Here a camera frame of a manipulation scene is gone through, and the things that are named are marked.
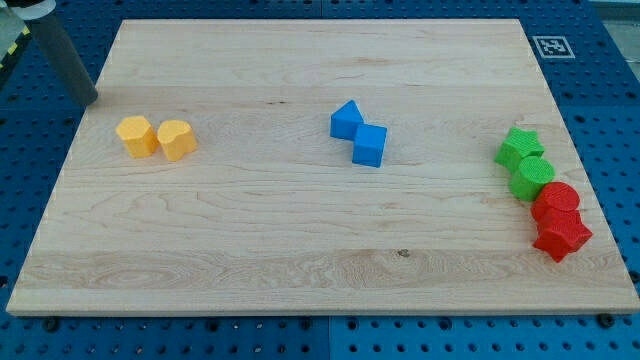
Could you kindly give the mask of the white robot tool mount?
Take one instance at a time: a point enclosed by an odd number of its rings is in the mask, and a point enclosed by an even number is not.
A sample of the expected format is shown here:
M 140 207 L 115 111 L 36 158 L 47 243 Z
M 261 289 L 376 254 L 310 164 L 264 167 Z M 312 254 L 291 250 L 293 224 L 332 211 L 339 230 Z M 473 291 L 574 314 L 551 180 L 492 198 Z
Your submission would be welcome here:
M 3 0 L 8 8 L 21 20 L 35 20 L 52 13 L 56 8 L 55 0 Z

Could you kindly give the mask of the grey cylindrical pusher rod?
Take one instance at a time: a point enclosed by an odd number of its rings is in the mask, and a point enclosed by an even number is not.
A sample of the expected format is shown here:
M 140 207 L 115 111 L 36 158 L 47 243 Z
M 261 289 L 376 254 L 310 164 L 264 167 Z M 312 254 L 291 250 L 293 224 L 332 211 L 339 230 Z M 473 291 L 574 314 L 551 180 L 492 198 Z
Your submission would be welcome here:
M 69 97 L 80 106 L 94 103 L 95 84 L 56 13 L 29 20 L 28 28 Z

